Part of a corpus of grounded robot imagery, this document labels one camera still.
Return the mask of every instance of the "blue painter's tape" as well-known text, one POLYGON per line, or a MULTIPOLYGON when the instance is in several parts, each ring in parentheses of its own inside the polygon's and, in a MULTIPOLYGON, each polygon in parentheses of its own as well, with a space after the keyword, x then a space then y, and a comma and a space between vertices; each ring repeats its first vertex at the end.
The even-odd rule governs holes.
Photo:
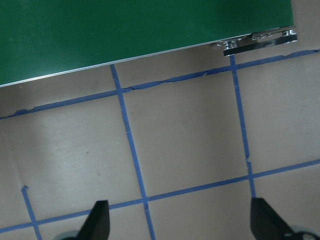
POLYGON ((79 103, 83 103, 83 102, 87 102, 87 101, 91 101, 91 100, 102 99, 102 98, 115 96, 115 95, 117 95, 117 91, 113 90, 113 91, 106 91, 106 92, 102 92, 102 93, 92 94, 92 95, 88 95, 88 96, 77 97, 77 98, 73 98, 73 99, 69 99, 69 100, 65 100, 65 101, 58 101, 58 102, 49 103, 49 104, 45 104, 45 105, 35 106, 32 109, 28 109, 28 110, 22 109, 22 110, 16 111, 12 115, 0 117, 0 120, 12 118, 12 117, 16 117, 16 116, 21 116, 21 115, 25 115, 25 114, 36 113, 39 111, 55 109, 55 108, 64 107, 64 106, 68 106, 68 105, 72 105, 72 104, 79 104, 79 103))
POLYGON ((190 188, 186 188, 186 189, 182 189, 182 190, 178 190, 178 191, 172 191, 172 192, 163 193, 163 194, 159 194, 159 195, 155 195, 155 196, 150 196, 147 199, 148 199, 148 201, 155 201, 155 200, 170 198, 170 197, 174 197, 174 196, 178 196, 178 195, 182 195, 182 194, 193 193, 193 192, 197 192, 197 191, 201 191, 201 190, 205 190, 205 189, 212 189, 212 188, 220 187, 223 185, 234 184, 234 183, 238 183, 238 182, 245 181, 245 180, 248 180, 248 177, 241 176, 241 177, 236 177, 236 178, 232 178, 232 179, 228 179, 228 180, 213 182, 213 183, 209 183, 209 184, 205 184, 205 185, 201 185, 201 186, 195 186, 195 187, 190 187, 190 188))
POLYGON ((253 67, 253 66, 257 66, 257 65, 268 64, 268 63, 273 63, 273 62, 282 61, 282 60, 286 60, 286 59, 302 57, 302 56, 306 56, 306 55, 310 55, 310 54, 317 54, 317 53, 319 53, 319 51, 320 51, 319 49, 303 50, 303 51, 293 52, 293 53, 286 55, 286 56, 279 55, 279 56, 267 57, 264 59, 240 63, 237 65, 237 68, 244 69, 244 68, 249 68, 249 67, 253 67))
POLYGON ((1 228, 0 234, 6 233, 6 232, 11 232, 11 231, 18 230, 18 229, 25 229, 25 228, 29 228, 29 227, 33 227, 33 224, 31 222, 23 223, 23 224, 19 224, 19 225, 14 225, 14 226, 8 226, 5 228, 1 228))
MULTIPOLYGON (((137 199, 137 200, 126 201, 126 202, 110 205, 109 209, 110 210, 118 209, 118 208, 136 205, 136 204, 142 204, 142 203, 143 203, 142 199, 137 199)), ((89 215, 90 211, 91 210, 85 210, 85 211, 79 211, 79 212, 66 214, 66 215, 62 215, 62 216, 51 217, 48 219, 37 221, 37 223, 38 223, 38 225, 42 225, 42 224, 48 224, 48 223, 57 222, 57 221, 61 221, 61 220, 77 218, 77 217, 89 215)))
POLYGON ((66 220, 66 219, 77 218, 77 217, 88 215, 90 213, 90 211, 91 210, 85 210, 85 211, 79 211, 79 212, 75 212, 75 213, 71 213, 71 214, 67 214, 67 215, 51 217, 48 219, 37 221, 37 223, 38 223, 38 225, 42 225, 42 224, 53 223, 53 222, 62 221, 62 220, 66 220))
POLYGON ((22 191, 22 195, 23 195, 23 199, 24 199, 26 208, 28 210, 28 213, 29 213, 29 216, 30 216, 30 219, 31 219, 31 224, 32 224, 32 226, 34 228, 36 239, 37 240, 42 240, 42 237, 41 237, 41 234, 40 234, 40 231, 39 231, 39 227, 38 227, 38 223, 37 223, 34 211, 32 210, 32 207, 31 207, 31 204, 30 204, 30 200, 29 200, 29 197, 28 197, 28 194, 27 194, 27 189, 28 189, 28 187, 24 186, 22 188, 22 190, 21 190, 22 191))
POLYGON ((313 160, 313 161, 307 161, 307 162, 303 162, 303 163, 299 163, 299 164, 295 164, 295 165, 291 165, 291 166, 285 166, 285 167, 281 167, 281 168, 277 168, 277 169, 273 169, 273 170, 269 170, 269 171, 254 173, 253 177, 256 179, 256 178, 261 178, 261 177, 265 177, 265 176, 269 176, 269 175, 273 175, 273 174, 279 174, 279 173, 297 170, 297 169, 301 169, 301 168, 306 168, 306 167, 319 165, 319 164, 320 164, 320 159, 313 160))
POLYGON ((121 203, 117 203, 117 204, 113 204, 109 206, 109 209, 119 209, 119 208, 123 208, 123 207, 128 207, 128 206, 132 206, 132 205, 136 205, 136 204, 143 204, 144 201, 142 199, 137 199, 137 200, 133 200, 133 201, 126 201, 126 202, 121 202, 121 203))
POLYGON ((237 104, 238 115, 240 120, 243 148, 244 148, 244 154, 245 154, 245 162, 248 169, 248 179, 250 183, 251 196, 255 198, 256 197, 255 182, 254 182, 253 171, 252 171, 252 166, 250 162, 250 151, 249 151, 249 144, 248 144, 248 138, 247 138, 245 116, 244 116, 244 111, 242 107, 241 93, 240 93, 239 80, 238 80, 238 74, 237 74, 237 66, 236 66, 236 60, 234 55, 230 56, 230 65, 232 67, 233 85, 234 85, 236 104, 237 104))
POLYGON ((122 92, 127 93, 127 92, 131 92, 133 90, 147 89, 147 88, 158 86, 163 83, 176 83, 176 82, 191 80, 191 79, 195 79, 195 78, 199 78, 199 77, 203 77, 203 76, 228 72, 231 70, 232 70, 231 66, 214 68, 214 69, 195 72, 195 73, 186 74, 186 75, 182 75, 182 76, 176 76, 176 77, 172 77, 172 78, 162 80, 162 81, 153 81, 153 82, 147 82, 147 83, 138 84, 138 85, 134 85, 134 86, 129 86, 129 87, 123 88, 122 92))
POLYGON ((133 164, 134 164, 136 176, 137 176, 139 187, 140 187, 140 193, 141 193, 142 200, 143 200, 144 212, 145 212, 145 217, 146 217, 148 228, 149 228, 150 237, 151 237, 151 240, 155 240, 156 236, 155 236, 154 227, 153 227, 153 224, 151 221, 151 215, 149 213, 147 195, 146 195, 146 190, 145 190, 145 186, 144 186, 144 182, 143 182, 143 178, 142 178, 142 174, 141 174, 141 169, 140 169, 140 165, 139 165, 139 161, 138 161, 136 147, 134 144, 134 138, 132 136, 131 129, 130 129, 125 100, 124 100, 124 96, 123 96, 123 89, 121 88, 120 81, 118 78, 118 73, 117 73, 115 66, 112 64, 112 65, 110 65, 110 68, 111 68, 114 84, 115 84, 115 87, 117 90, 117 95, 118 95, 118 99, 119 99, 119 103, 120 103, 120 107, 121 107, 123 123, 124 123, 125 131, 126 131, 126 136, 129 141, 133 164))

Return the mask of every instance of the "black object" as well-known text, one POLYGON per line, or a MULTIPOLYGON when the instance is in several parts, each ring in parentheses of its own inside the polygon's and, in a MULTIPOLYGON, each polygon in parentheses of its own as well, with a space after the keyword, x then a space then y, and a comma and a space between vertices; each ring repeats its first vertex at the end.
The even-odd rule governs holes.
POLYGON ((63 240, 107 240, 110 234, 109 203, 97 201, 76 237, 63 240))
POLYGON ((263 199, 251 199, 251 231, 256 240, 320 240, 310 232, 294 232, 263 199))

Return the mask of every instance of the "green panel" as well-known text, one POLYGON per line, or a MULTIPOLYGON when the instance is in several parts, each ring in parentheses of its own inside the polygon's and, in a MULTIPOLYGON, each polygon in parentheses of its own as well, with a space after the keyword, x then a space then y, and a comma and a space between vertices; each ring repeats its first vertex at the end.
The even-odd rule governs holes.
POLYGON ((1 0, 0 85, 293 25, 290 0, 1 0))

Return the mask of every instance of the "metal hinge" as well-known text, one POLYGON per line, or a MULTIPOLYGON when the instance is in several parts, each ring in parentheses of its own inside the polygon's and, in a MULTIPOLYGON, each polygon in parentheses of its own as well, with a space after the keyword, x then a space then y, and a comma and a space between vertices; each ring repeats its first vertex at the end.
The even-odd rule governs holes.
POLYGON ((217 43, 224 46, 223 55, 230 56, 251 50, 262 49, 280 44, 288 44, 298 40, 293 26, 255 32, 237 38, 225 39, 217 43))

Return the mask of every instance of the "floor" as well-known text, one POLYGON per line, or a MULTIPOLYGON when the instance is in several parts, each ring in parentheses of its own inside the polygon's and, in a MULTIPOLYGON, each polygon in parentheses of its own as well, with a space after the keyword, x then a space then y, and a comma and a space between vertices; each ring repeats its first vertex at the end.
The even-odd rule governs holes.
POLYGON ((204 45, 0 88, 0 239, 253 240, 250 200, 320 234, 320 2, 299 41, 204 45))

